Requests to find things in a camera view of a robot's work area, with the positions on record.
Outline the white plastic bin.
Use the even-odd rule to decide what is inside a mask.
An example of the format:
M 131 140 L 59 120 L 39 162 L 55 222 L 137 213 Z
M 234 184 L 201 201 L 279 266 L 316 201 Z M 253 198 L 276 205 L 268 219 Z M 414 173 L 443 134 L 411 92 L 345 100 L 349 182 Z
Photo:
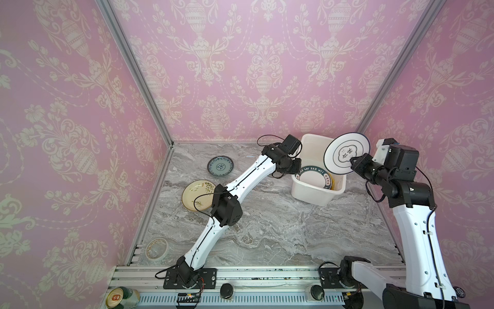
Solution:
M 333 141 L 332 138 L 305 134 L 302 139 L 302 151 L 298 157 L 302 160 L 302 167 L 304 166 L 318 166 L 329 170 L 324 165 L 324 154 L 328 145 Z M 312 185 L 305 184 L 296 179 L 295 175 L 292 176 L 292 197 L 300 201 L 311 203 L 318 206 L 327 206 L 334 198 L 343 194 L 346 190 L 347 176 L 336 175 L 329 172 L 333 178 L 332 189 L 320 189 Z

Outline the white plate green text rim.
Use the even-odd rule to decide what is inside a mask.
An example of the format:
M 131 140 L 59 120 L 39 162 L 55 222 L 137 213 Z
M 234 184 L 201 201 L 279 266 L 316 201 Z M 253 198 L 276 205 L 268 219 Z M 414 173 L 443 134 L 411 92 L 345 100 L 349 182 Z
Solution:
M 318 166 L 304 166 L 295 175 L 296 179 L 320 189 L 332 189 L 333 178 L 329 172 Z

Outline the small dark green plate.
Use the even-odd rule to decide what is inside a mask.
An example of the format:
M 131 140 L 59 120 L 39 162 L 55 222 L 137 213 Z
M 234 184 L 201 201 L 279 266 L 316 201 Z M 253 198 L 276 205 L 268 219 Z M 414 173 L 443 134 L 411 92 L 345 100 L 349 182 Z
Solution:
M 226 176 L 232 172 L 234 162 L 230 157 L 218 156 L 212 158 L 208 164 L 208 172 L 213 176 Z

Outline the cream plate with leaf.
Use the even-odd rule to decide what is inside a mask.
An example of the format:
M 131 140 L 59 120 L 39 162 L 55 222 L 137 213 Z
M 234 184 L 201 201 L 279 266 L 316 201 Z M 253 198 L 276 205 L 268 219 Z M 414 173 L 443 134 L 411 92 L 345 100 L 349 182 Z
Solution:
M 212 207 L 216 186 L 208 180 L 190 183 L 181 196 L 182 204 L 189 211 L 204 211 Z

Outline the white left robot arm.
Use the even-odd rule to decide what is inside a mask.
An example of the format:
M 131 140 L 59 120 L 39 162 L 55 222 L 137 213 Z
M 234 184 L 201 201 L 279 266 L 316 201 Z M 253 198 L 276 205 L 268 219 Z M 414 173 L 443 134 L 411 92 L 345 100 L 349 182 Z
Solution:
M 191 285 L 198 279 L 199 270 L 218 240 L 241 219 L 241 204 L 252 189 L 274 173 L 284 176 L 300 171 L 302 161 L 298 154 L 302 148 L 301 141 L 293 135 L 288 135 L 282 142 L 264 145 L 261 155 L 243 174 L 227 185 L 216 186 L 211 194 L 212 210 L 205 229 L 175 265 L 178 277 L 185 284 Z

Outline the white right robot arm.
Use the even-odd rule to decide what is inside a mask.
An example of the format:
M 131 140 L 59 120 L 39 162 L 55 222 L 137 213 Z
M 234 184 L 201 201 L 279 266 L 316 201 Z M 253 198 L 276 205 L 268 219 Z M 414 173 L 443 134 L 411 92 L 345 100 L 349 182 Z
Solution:
M 469 308 L 452 286 L 439 246 L 431 185 L 416 182 L 419 151 L 395 139 L 381 139 L 376 154 L 351 159 L 351 169 L 382 189 L 398 223 L 405 259 L 405 285 L 382 274 L 370 261 L 346 256 L 340 279 L 363 285 L 380 298 L 384 308 Z

